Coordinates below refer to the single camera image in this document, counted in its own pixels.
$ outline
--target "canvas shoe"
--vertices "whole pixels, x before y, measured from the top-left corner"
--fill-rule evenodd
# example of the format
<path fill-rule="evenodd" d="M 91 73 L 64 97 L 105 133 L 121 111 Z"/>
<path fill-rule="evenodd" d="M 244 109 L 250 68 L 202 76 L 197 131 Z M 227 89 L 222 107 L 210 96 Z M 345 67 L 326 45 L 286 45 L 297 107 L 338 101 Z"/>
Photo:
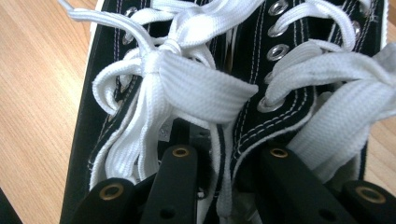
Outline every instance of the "canvas shoe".
<path fill-rule="evenodd" d="M 198 221 L 203 222 L 209 207 L 216 207 L 224 171 L 225 146 L 218 124 L 235 118 L 257 90 L 215 70 L 225 60 L 222 34 L 260 2 L 248 6 L 216 1 L 197 7 L 181 1 L 105 1 L 103 13 L 60 3 L 74 20 L 105 25 L 97 26 L 92 40 L 61 222 L 69 222 L 98 182 L 116 176 L 138 183 L 155 173 L 157 151 L 145 148 L 157 148 L 161 125 L 177 117 L 210 130 L 213 172 L 207 195 L 198 204 Z M 133 14 L 132 19 L 123 13 Z M 174 17 L 179 23 L 173 21 L 170 30 L 155 22 Z"/>
<path fill-rule="evenodd" d="M 238 26 L 231 74 L 259 92 L 233 126 L 234 200 L 223 201 L 245 214 L 234 209 L 229 220 L 255 217 L 254 198 L 240 200 L 235 187 L 251 189 L 241 166 L 262 148 L 289 148 L 337 189 L 363 178 L 370 126 L 395 111 L 387 11 L 388 2 L 376 0 L 267 0 Z"/>

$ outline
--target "shoelace bow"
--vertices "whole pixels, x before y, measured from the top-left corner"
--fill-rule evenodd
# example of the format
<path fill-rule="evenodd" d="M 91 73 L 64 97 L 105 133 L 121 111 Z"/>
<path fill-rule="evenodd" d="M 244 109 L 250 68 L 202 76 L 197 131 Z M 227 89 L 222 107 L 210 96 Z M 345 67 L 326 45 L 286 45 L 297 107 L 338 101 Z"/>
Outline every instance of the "shoelace bow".
<path fill-rule="evenodd" d="M 143 77 L 134 116 L 107 156 L 107 177 L 122 177 L 136 183 L 154 174 L 158 171 L 158 131 L 167 119 L 182 117 L 205 128 L 210 123 L 228 123 L 258 90 L 214 70 L 205 43 L 244 21 L 261 1 L 253 4 L 213 1 L 203 7 L 180 1 L 158 1 L 155 7 L 165 12 L 142 9 L 131 19 L 120 14 L 73 9 L 65 1 L 60 2 L 72 19 L 125 30 L 126 38 L 135 38 L 139 46 L 124 60 L 105 68 L 93 82 L 96 101 L 114 116 L 119 109 L 113 96 L 116 76 L 123 76 L 121 80 L 128 80 L 125 76 L 130 75 Z M 141 26 L 144 22 L 165 21 L 173 16 L 166 38 L 152 39 Z M 138 172 L 133 161 L 138 161 Z"/>
<path fill-rule="evenodd" d="M 370 6 L 369 1 L 362 3 L 364 8 Z M 387 46 L 374 58 L 350 52 L 356 42 L 351 20 L 340 8 L 322 0 L 306 0 L 294 7 L 279 18 L 274 30 L 287 29 L 303 15 L 333 18 L 344 45 L 339 48 L 330 42 L 309 40 L 292 50 L 266 79 L 269 86 L 262 102 L 271 107 L 302 87 L 347 82 L 288 144 L 325 182 L 359 155 L 375 121 L 396 114 L 396 73 L 390 65 L 396 63 L 396 45 Z M 324 49 L 335 52 L 323 53 Z"/>

